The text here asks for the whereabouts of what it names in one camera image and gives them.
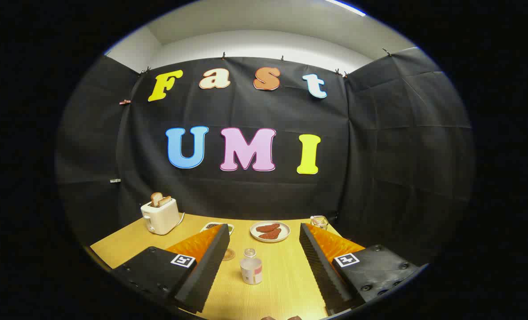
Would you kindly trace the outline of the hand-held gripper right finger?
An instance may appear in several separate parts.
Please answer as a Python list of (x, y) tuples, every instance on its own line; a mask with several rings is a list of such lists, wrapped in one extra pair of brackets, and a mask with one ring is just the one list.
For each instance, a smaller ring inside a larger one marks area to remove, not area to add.
[(388, 295), (420, 270), (383, 245), (365, 248), (309, 223), (299, 241), (329, 315)]

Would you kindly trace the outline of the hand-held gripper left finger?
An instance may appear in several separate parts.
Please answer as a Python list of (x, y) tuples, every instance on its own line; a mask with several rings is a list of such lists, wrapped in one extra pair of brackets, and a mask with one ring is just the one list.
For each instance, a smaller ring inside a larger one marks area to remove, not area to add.
[(148, 247), (112, 275), (158, 303), (201, 312), (229, 241), (229, 226), (218, 224), (166, 249)]

